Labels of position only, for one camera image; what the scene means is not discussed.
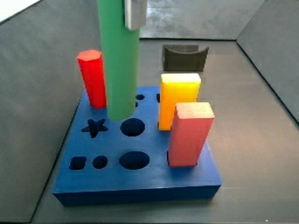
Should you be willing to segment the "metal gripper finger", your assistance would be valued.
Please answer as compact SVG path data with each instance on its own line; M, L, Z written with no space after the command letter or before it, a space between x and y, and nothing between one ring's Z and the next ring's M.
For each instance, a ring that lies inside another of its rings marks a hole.
M126 28L130 31L146 26L147 0L124 0Z

